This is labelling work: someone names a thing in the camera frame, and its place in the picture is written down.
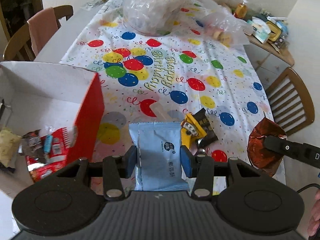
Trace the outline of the person right hand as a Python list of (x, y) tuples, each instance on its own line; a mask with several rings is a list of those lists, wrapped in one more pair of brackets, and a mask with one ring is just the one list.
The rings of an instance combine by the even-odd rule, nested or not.
[(311, 218), (309, 220), (309, 226), (307, 229), (308, 236), (314, 236), (319, 229), (320, 218), (320, 191), (315, 194), (315, 203), (311, 209)]

